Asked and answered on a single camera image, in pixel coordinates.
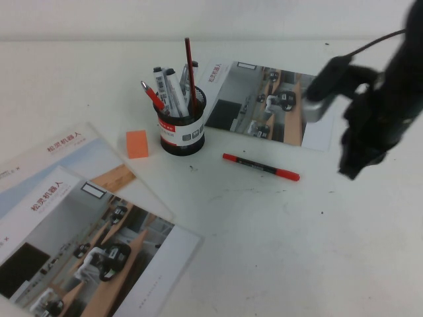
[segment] white marker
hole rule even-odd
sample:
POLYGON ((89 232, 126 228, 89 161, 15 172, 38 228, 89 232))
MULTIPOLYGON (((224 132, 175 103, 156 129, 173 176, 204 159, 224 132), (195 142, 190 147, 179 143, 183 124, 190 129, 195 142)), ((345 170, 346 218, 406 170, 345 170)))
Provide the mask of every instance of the white marker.
MULTIPOLYGON (((185 66, 187 69, 187 74, 186 74, 186 81, 185 81, 184 99, 185 99, 185 106, 188 107, 188 105, 190 104, 190 98, 191 98, 191 86, 190 86, 190 76, 188 74, 188 64, 185 64, 185 66)), ((198 63, 196 61, 192 61, 192 73, 194 74, 194 80, 196 79, 197 70, 198 70, 198 63)))
POLYGON ((169 94, 167 93, 165 76, 163 75, 161 67, 155 67, 153 72, 156 78, 157 91, 159 92, 159 97, 161 101, 163 101, 163 104, 165 104, 165 109, 163 110, 163 112, 169 112, 172 117, 174 117, 175 115, 178 116, 178 111, 175 110, 169 98, 169 94))
POLYGON ((183 117, 188 117, 190 113, 188 112, 188 108, 185 106, 184 94, 180 89, 180 85, 173 68, 169 68, 166 70, 166 77, 167 82, 169 84, 169 88, 174 98, 175 106, 178 108, 179 112, 182 114, 183 117))
POLYGON ((169 102, 171 103, 172 108, 173 108, 173 114, 171 114, 171 116, 176 117, 176 118, 180 118, 180 117, 182 117, 182 114, 180 113, 179 109, 176 107, 176 102, 174 101, 174 96, 172 94, 169 81, 167 80, 166 70, 167 70, 166 67, 161 68, 161 71, 163 72, 163 76, 165 78, 167 96, 168 96, 169 102))

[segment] white desk surface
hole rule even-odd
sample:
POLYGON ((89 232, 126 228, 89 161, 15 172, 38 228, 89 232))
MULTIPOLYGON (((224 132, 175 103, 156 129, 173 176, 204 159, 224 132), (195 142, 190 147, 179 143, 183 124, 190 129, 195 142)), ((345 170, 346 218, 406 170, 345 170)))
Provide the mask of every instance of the white desk surface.
MULTIPOLYGON (((332 56, 365 43, 328 42, 193 42, 192 49, 200 73, 208 59, 228 57, 317 74, 332 56)), ((398 43, 379 44, 356 62, 382 69, 398 43)), ((0 161, 81 121, 126 157, 125 132, 146 129, 150 157, 126 162, 177 224, 206 238, 162 317, 421 316, 422 120, 354 182, 336 173, 342 98, 327 153, 206 128, 199 153, 174 157, 161 149, 139 81, 154 86, 154 66, 179 73, 184 63, 182 39, 0 43, 0 161), (296 171, 301 181, 224 162, 224 152, 296 171)))

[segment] cable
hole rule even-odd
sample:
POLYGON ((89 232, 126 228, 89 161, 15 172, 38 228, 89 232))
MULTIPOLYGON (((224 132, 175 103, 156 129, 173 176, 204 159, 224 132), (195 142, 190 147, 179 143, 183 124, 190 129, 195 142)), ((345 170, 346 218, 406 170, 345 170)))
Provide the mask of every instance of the cable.
POLYGON ((347 54, 347 55, 345 55, 345 56, 350 56, 350 57, 352 57, 352 56, 354 56, 354 55, 356 55, 356 54, 358 54, 358 53, 361 53, 362 51, 364 51, 364 50, 368 49, 370 46, 373 46, 373 45, 375 45, 375 44, 377 44, 377 43, 379 43, 379 42, 382 42, 382 41, 384 41, 384 40, 386 40, 386 39, 388 39, 388 38, 392 38, 393 36, 396 36, 396 35, 399 35, 399 34, 403 34, 403 33, 405 33, 405 29, 403 29, 403 30, 399 30, 399 31, 396 31, 396 32, 393 32, 393 33, 390 33, 390 34, 385 35, 385 36, 382 36, 381 38, 378 38, 378 39, 376 39, 376 40, 374 40, 374 41, 370 42, 369 44, 366 44, 366 45, 365 45, 365 46, 363 46, 362 48, 359 48, 358 50, 355 50, 354 52, 351 52, 351 53, 349 53, 349 54, 347 54))

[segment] orange eraser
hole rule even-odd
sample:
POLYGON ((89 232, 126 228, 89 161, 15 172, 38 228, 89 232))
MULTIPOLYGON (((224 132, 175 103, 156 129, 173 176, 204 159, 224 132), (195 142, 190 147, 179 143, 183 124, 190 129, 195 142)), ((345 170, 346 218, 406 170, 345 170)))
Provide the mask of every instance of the orange eraser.
POLYGON ((148 157, 148 143, 145 130, 126 132, 126 148, 130 159, 148 157))

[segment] pen holder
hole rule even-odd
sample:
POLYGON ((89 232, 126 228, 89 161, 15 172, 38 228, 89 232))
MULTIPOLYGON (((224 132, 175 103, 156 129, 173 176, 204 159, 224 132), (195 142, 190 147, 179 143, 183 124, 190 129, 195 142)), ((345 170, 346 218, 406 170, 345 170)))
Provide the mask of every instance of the pen holder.
POLYGON ((206 96, 196 87, 197 111, 195 117, 170 117, 156 110, 159 117, 160 144, 172 155, 184 157, 198 152, 204 145, 204 108, 206 96))

